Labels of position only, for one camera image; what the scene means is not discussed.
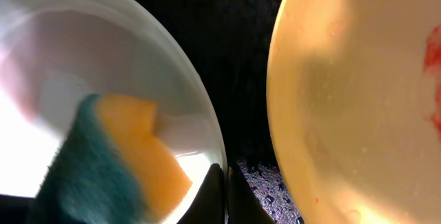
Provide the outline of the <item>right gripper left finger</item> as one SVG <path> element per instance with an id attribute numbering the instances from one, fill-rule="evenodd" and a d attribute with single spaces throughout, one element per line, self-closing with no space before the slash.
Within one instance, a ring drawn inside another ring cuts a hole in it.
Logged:
<path id="1" fill-rule="evenodd" d="M 178 224 L 224 224 L 224 182 L 224 174 L 220 165 L 212 164 L 192 204 Z"/>

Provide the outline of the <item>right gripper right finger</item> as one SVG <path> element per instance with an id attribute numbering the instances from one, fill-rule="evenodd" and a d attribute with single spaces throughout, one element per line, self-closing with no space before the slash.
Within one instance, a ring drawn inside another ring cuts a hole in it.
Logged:
<path id="1" fill-rule="evenodd" d="M 238 167 L 228 167 L 227 211 L 229 224 L 275 224 Z"/>

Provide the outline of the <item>yellow plate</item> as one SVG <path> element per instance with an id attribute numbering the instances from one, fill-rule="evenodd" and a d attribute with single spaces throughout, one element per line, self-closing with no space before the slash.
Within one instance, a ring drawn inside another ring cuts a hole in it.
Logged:
<path id="1" fill-rule="evenodd" d="M 306 223 L 440 222 L 440 0 L 282 0 L 267 110 Z"/>

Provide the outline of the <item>green yellow sponge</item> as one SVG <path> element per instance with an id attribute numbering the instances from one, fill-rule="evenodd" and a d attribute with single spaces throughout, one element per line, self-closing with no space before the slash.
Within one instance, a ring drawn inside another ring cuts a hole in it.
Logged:
<path id="1" fill-rule="evenodd" d="M 77 108 L 29 223 L 157 223 L 192 181 L 154 133 L 154 102 L 91 94 Z"/>

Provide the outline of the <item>light blue plate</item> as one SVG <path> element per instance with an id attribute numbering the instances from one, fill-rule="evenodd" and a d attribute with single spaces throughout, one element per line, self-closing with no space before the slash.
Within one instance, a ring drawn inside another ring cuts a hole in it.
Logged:
<path id="1" fill-rule="evenodd" d="M 167 217 L 178 223 L 209 167 L 227 166 L 207 91 L 171 34 L 135 0 L 1 0 L 1 196 L 26 204 L 91 93 L 159 106 L 156 134 L 192 181 Z"/>

